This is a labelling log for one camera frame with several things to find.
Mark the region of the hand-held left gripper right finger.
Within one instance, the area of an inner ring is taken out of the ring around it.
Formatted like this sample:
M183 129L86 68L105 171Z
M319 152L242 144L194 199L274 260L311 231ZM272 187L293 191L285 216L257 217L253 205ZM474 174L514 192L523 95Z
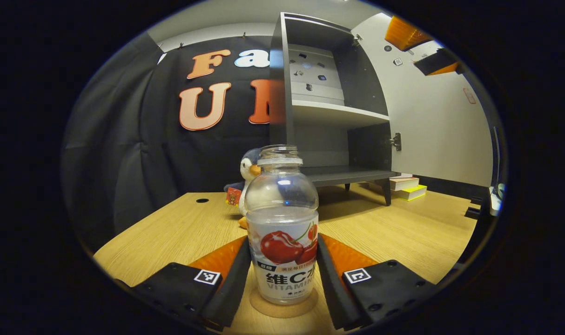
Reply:
M375 261L325 234L318 236L316 260L335 329L389 322L438 290L399 261Z

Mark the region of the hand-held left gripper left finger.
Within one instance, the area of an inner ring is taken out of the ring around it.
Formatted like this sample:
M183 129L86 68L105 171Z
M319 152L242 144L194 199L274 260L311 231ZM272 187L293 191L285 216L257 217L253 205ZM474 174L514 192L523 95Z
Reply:
M250 265L249 240L240 237L187 265L172 261L134 286L117 284L176 320L223 331L232 326Z

